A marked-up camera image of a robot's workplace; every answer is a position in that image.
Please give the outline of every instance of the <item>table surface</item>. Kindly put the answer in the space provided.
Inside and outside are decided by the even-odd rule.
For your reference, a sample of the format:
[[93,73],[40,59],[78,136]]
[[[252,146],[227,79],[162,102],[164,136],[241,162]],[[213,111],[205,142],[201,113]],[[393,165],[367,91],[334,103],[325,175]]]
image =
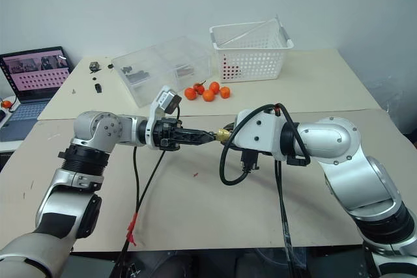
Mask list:
[[[333,113],[295,113],[295,122],[344,117],[362,134],[366,155],[383,163],[408,207],[417,212],[417,154],[381,109]],[[184,117],[184,127],[216,130],[235,116]],[[59,151],[68,147],[73,120],[38,121],[0,174],[0,246],[33,230],[35,213],[56,168]],[[168,152],[152,182],[134,231],[135,250],[234,247],[282,247],[283,239],[271,157],[260,156],[261,169],[237,186],[220,182],[217,142],[182,146]],[[161,152],[140,148],[140,186]],[[230,151],[226,175],[240,174],[240,154]],[[132,147],[117,145],[104,172],[103,198],[96,230],[78,240],[76,251],[120,251],[132,218],[135,178]],[[312,161],[306,168],[283,166],[283,190],[295,246],[360,243],[354,222],[331,196],[323,171]]]
[[[8,100],[8,101],[11,101],[13,103],[14,96],[7,97],[4,100]],[[19,105],[20,105],[19,99],[16,99],[16,102],[13,105],[13,110],[16,110]],[[3,126],[3,124],[12,115],[12,113],[9,113],[8,110],[5,110],[5,109],[2,109],[2,110],[6,113],[6,116],[0,122],[0,128]],[[19,148],[19,146],[21,145],[22,142],[23,142],[22,140],[17,140],[17,141],[0,141],[0,153],[15,151],[17,148]]]
[[[98,61],[102,70],[90,74],[91,61]],[[38,119],[76,118],[84,111],[148,116],[149,106],[137,108],[117,71],[107,68],[109,63],[109,57],[82,59]],[[215,74],[207,82],[217,80]],[[100,94],[96,93],[96,83],[102,86]],[[272,102],[285,104],[292,113],[379,108],[335,49],[290,52],[277,79],[222,85],[230,87],[229,99],[218,96],[213,102],[204,102],[202,97],[194,101],[184,97],[181,115],[234,115]]]

